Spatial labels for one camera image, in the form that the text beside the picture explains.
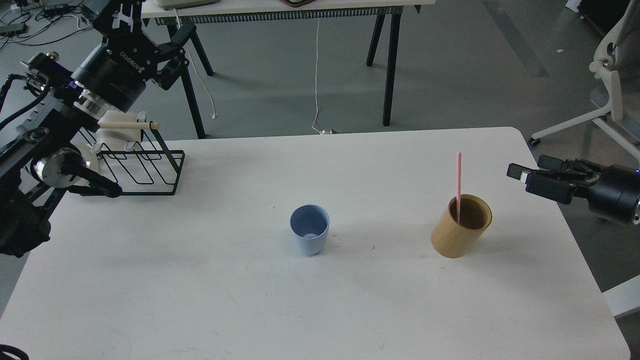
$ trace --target black table leg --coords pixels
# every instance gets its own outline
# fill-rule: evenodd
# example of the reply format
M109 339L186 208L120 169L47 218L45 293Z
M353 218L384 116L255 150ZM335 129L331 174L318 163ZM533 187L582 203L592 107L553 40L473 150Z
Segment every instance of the black table leg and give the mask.
M394 81L396 80L396 58L398 54L398 37L400 34L400 16L391 15L391 36L389 38L389 57L387 61L387 85L385 87L385 108L382 125L391 125L391 105L394 99Z
M193 35L191 36L191 42L193 43L193 47L196 48L196 53L198 53L200 62L202 62L202 66L204 67L204 71L207 73L207 75L213 76L213 69L211 68L211 63L209 63L207 53L204 52L204 47L202 47L202 43L200 42L200 38L198 37L197 32L194 32Z
M169 37L172 37L176 31L178 31L176 25L167 25L166 29L169 31ZM198 109L198 102L196 101L196 95L193 91L189 69L186 69L185 72L180 75L180 78L182 79L182 86L184 87L184 95L187 96L187 103L189 104L189 111L193 119L193 126L196 128L196 134L198 135L198 139L204 139L207 137L207 134L204 133L204 125L202 125L200 109Z
M385 23L385 16L378 15L376 17L376 26L373 28L373 36L371 37L371 45L369 45L369 55L367 56L367 66L373 65L373 58L376 57L376 50L378 49L378 41L380 41L380 33L382 32L382 25Z

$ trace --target wooden cup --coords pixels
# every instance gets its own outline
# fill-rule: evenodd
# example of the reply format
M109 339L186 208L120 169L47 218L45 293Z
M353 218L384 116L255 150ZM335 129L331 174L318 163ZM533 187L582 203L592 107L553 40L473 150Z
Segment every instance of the wooden cup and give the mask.
M456 198L431 233L431 244L440 255L455 259L467 253L484 230L491 224L493 215L489 205L477 196L462 194L460 223L457 219Z

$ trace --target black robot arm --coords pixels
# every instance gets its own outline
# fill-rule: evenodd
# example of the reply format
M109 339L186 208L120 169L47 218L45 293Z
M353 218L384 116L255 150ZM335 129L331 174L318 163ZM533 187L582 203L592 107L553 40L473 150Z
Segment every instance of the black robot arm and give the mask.
M37 96L0 122L2 130L36 106L18 127L21 134L0 149L3 254L21 257L47 241L49 217L66 192L120 195L118 184L86 168L71 140L81 128L98 130L98 120L107 110L128 111L148 80L169 89L189 65L182 47L193 36L194 25L185 24L171 41L155 45L142 32L138 0L87 0L82 11L103 39L73 73L57 62L57 54L38 54L23 63L26 75L11 75L0 88L0 110L17 79L25 80ZM23 192L25 174L36 185ZM90 185L75 185L80 178Z
M589 210L607 220L640 225L640 169L604 167L587 160L560 160L542 155L533 170L509 164L507 176L521 180L526 191L569 204L574 196L587 200Z

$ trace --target blue cup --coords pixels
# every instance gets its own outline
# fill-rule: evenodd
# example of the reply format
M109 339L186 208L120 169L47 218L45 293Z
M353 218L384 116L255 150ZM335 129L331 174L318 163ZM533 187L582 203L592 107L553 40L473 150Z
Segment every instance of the blue cup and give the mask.
M329 232L329 215L318 205L302 205L289 221L293 237L304 255L321 252Z

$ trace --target concrete floor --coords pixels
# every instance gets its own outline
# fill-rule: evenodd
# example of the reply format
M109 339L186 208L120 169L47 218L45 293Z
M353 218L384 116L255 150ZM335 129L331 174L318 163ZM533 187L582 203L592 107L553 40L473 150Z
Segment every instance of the concrete floor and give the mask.
M598 82L588 65L601 38L564 3L446 0L423 6L421 14L407 8L401 24L390 127L381 125L388 23L374 66L367 68L364 63L374 18L320 20L319 127L360 133L513 126L528 138L592 110L589 93ZM35 32L45 22L30 24L30 31ZM316 111L316 26L316 20L198 25L217 72L204 79L216 100L219 116L215 120L206 93L193 79L211 137L315 133L311 123ZM75 29L75 19L64 18L32 42L54 40ZM153 23L145 32L158 43L168 39L165 28ZM514 42L514 37L521 42ZM87 31L41 47L8 44L0 51L0 78L22 72L19 62L37 52L57 51L60 63L74 69L99 42L96 31ZM546 76L532 74L532 58ZM3 118L31 99L19 89L8 96ZM166 92L149 83L132 110L145 110L150 119L160 122L167 140L196 136L179 82ZM3 143L13 137L11 126L0 134ZM536 157L548 154L637 166L633 157L592 124L545 137L532 152ZM640 274L637 232L599 220L580 199L561 210L602 291ZM23 259L0 257L0 309L23 263ZM626 316L618 324L632 359L640 359L640 315Z

